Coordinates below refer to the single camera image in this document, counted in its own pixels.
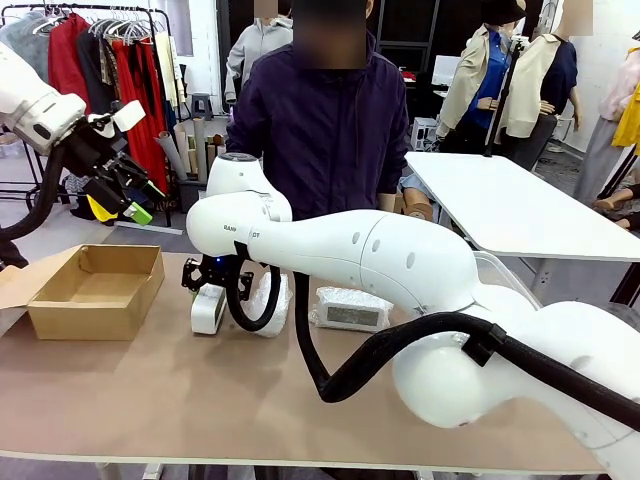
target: jacket zipper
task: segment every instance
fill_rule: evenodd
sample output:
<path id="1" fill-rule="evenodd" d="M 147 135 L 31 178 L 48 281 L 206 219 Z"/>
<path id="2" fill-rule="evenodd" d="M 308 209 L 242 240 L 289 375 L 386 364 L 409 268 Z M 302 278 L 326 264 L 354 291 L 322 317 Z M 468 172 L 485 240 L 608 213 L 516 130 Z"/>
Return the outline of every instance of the jacket zipper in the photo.
<path id="1" fill-rule="evenodd" d="M 329 159 L 329 212 L 333 212 L 333 177 L 336 171 L 336 164 L 338 163 L 337 155 L 338 149 L 340 148 L 340 132 L 342 131 L 342 101 L 343 101 L 343 79 L 338 79 L 338 118 L 336 119 L 336 134 L 335 140 L 333 144 L 333 151 L 331 152 L 331 158 Z"/>

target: white wall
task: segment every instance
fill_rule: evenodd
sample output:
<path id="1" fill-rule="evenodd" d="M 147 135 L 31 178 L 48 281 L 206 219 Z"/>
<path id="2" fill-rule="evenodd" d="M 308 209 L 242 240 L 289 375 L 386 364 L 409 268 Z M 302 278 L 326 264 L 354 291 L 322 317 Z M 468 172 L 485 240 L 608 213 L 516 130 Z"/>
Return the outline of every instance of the white wall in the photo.
<path id="1" fill-rule="evenodd" d="M 0 8 L 16 3 L 13 0 L 0 0 Z M 77 3 L 140 6 L 160 8 L 160 0 L 90 0 Z M 193 56 L 179 57 L 180 63 L 188 65 L 188 93 L 208 93 L 212 96 L 214 111 L 222 110 L 220 98 L 220 74 L 218 53 L 218 29 L 216 20 L 216 0 L 189 0 L 191 14 L 191 32 L 193 39 Z M 28 10 L 9 10 L 7 15 L 21 15 Z M 109 12 L 78 9 L 77 13 L 88 17 L 109 15 Z"/>
<path id="2" fill-rule="evenodd" d="M 584 119 L 578 132 L 570 131 L 566 143 L 585 151 L 598 120 L 598 104 L 606 95 L 617 68 L 629 48 L 640 47 L 631 37 L 640 30 L 640 0 L 593 0 L 592 37 L 574 37 L 578 52 L 578 91 Z M 572 106 L 563 117 L 571 117 Z"/>

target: brown table top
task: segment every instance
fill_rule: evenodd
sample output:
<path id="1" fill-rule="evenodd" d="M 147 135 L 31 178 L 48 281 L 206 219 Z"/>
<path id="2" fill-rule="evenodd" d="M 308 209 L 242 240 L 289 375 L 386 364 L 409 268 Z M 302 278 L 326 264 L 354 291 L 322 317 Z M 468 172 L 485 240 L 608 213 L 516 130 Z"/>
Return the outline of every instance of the brown table top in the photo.
<path id="1" fill-rule="evenodd" d="M 195 337 L 191 296 L 180 286 L 188 255 L 163 255 L 165 281 L 133 342 L 39 341 L 25 319 L 0 338 L 0 454 L 558 474 L 602 470 L 558 419 L 530 401 L 512 401 L 455 430 L 421 422 L 396 394 L 388 366 L 351 399 L 324 404 L 295 339 L 293 305 L 288 327 L 275 339 L 245 333 L 229 317 L 218 336 Z M 365 338 L 332 330 L 315 331 L 314 337 L 330 371 Z"/>

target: pink shirt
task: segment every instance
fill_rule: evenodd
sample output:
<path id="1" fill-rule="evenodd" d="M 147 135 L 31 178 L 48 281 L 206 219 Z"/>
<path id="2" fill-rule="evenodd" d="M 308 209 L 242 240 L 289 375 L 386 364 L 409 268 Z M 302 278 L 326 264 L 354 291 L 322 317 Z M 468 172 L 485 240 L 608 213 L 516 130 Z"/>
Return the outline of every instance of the pink shirt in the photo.
<path id="1" fill-rule="evenodd" d="M 622 64 L 609 94 L 600 104 L 600 115 L 606 120 L 620 121 L 640 83 L 640 48 L 631 50 Z"/>

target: navy shirt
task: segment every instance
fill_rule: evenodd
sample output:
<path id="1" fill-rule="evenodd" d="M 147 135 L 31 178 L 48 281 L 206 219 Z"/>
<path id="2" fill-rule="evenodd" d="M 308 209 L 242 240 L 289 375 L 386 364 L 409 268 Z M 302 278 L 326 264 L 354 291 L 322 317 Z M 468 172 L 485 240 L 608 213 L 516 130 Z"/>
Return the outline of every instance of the navy shirt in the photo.
<path id="1" fill-rule="evenodd" d="M 227 151 L 263 155 L 294 220 L 375 209 L 377 194 L 396 193 L 409 147 L 406 87 L 367 39 L 361 70 L 309 69 L 295 41 L 263 56 L 234 108 Z"/>
<path id="2" fill-rule="evenodd" d="M 556 107 L 555 113 L 559 115 L 567 106 L 571 89 L 578 84 L 578 55 L 573 43 L 555 37 L 560 46 L 542 81 L 540 98 Z"/>
<path id="3" fill-rule="evenodd" d="M 476 123 L 487 130 L 491 125 L 494 112 L 493 110 L 479 110 L 478 100 L 487 97 L 497 100 L 500 96 L 502 81 L 511 64 L 511 57 L 502 51 L 501 44 L 502 37 L 500 34 L 489 30 L 489 65 L 487 66 L 487 73 L 464 116 L 464 120 Z"/>

